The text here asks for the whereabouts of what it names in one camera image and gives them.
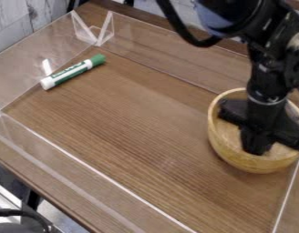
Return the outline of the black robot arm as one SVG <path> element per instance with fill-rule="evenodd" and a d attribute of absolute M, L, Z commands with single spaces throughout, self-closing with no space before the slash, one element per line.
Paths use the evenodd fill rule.
<path fill-rule="evenodd" d="M 287 95 L 299 87 L 299 15 L 284 0 L 197 0 L 208 32 L 248 47 L 250 77 L 244 99 L 218 101 L 218 117 L 238 127 L 241 149 L 256 156 L 273 144 L 299 150 L 299 124 Z"/>

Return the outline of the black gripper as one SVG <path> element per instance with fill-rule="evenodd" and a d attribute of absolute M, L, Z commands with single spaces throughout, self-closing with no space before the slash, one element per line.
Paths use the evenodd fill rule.
<path fill-rule="evenodd" d="M 250 100 L 218 101 L 218 118 L 237 126 L 242 150 L 261 155 L 275 143 L 299 150 L 299 124 L 288 115 L 283 101 L 277 105 L 257 105 Z"/>

